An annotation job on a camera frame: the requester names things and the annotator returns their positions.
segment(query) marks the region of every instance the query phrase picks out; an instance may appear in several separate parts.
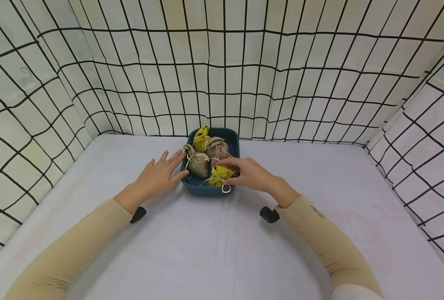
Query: blue tray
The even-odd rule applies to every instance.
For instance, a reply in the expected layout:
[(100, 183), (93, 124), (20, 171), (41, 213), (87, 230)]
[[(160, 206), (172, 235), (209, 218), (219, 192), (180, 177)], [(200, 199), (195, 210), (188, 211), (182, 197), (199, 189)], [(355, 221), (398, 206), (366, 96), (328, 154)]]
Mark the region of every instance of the blue tray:
[[(195, 136), (195, 133), (198, 129), (194, 130), (190, 133), (187, 143), (192, 145), (193, 144), (193, 138)], [(240, 145), (238, 143), (238, 135), (235, 131), (228, 129), (228, 128), (218, 128), (218, 127), (211, 127), (208, 131), (208, 135), (210, 137), (213, 136), (219, 136), (223, 139), (225, 139), (225, 142), (228, 145), (228, 150), (230, 154), (236, 158), (240, 157)], [(185, 164), (187, 164), (187, 158), (184, 158), (181, 170), (183, 171), (185, 168)], [(207, 178), (211, 175), (211, 169), (209, 168)], [(216, 196), (227, 196), (230, 193), (232, 193), (235, 190), (235, 186), (231, 186), (231, 191), (229, 193), (223, 193), (222, 187), (219, 186), (209, 186), (208, 181), (204, 182), (201, 186), (200, 184), (205, 179), (199, 179), (195, 176), (192, 176), (190, 179), (187, 179), (185, 177), (182, 180), (182, 183), (186, 187), (189, 193), (196, 195), (196, 196), (206, 196), (206, 197), (216, 197)]]

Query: pink pouch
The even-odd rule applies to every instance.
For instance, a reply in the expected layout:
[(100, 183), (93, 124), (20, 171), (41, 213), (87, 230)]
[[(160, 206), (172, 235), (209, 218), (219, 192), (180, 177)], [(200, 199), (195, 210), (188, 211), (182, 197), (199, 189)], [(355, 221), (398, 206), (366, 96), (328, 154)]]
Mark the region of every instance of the pink pouch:
[(210, 167), (213, 168), (215, 164), (224, 158), (232, 158), (232, 155), (221, 146), (215, 146), (215, 156), (211, 159)]

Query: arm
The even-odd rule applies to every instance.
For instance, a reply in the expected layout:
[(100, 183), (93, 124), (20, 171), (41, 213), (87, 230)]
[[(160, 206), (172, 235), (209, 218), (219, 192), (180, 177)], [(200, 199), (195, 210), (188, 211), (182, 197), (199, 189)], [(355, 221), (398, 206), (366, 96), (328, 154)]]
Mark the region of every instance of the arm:
[(218, 164), (238, 168), (241, 172), (240, 177), (225, 180), (224, 184), (244, 185), (273, 196), (279, 204), (276, 210), (281, 218), (309, 244), (328, 272), (334, 300), (383, 298), (363, 254), (307, 197), (251, 158), (231, 157)]
[(134, 183), (114, 199), (108, 199), (43, 250), (17, 277), (5, 300), (61, 300), (117, 231), (130, 220), (141, 203), (174, 187), (188, 171), (173, 178), (172, 172), (184, 158), (179, 150), (166, 160), (152, 159)]

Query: left hand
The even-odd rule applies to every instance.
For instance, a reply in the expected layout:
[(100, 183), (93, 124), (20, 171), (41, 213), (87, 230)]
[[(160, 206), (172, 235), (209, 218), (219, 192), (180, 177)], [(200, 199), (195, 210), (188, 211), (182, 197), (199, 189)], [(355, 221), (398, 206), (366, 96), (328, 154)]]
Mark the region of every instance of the left hand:
[(146, 200), (160, 196), (177, 185), (189, 171), (181, 171), (174, 177), (172, 173), (175, 168), (182, 162), (185, 157), (185, 152), (179, 150), (167, 159), (169, 152), (164, 151), (158, 161), (152, 159), (140, 173), (137, 180), (129, 184), (117, 196), (114, 197), (123, 208), (133, 214), (137, 207), (139, 207)]

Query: hand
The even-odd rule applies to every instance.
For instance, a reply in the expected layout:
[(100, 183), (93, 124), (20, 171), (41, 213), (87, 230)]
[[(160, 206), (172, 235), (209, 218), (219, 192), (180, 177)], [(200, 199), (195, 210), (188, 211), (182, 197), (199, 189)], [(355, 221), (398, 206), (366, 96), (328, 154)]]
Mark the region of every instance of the hand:
[(224, 185), (241, 185), (269, 193), (281, 208), (287, 208), (300, 196), (287, 181), (267, 171), (253, 158), (229, 157), (217, 162), (217, 165), (226, 165), (240, 171), (240, 176), (225, 179)]
[(189, 174), (189, 171), (185, 170), (171, 177), (175, 168), (184, 159), (185, 152), (179, 150), (167, 159), (168, 154), (169, 152), (165, 150), (157, 162), (152, 159), (145, 166), (137, 180), (114, 197), (115, 201), (133, 214), (137, 207), (147, 199), (160, 196), (174, 188), (180, 180)]

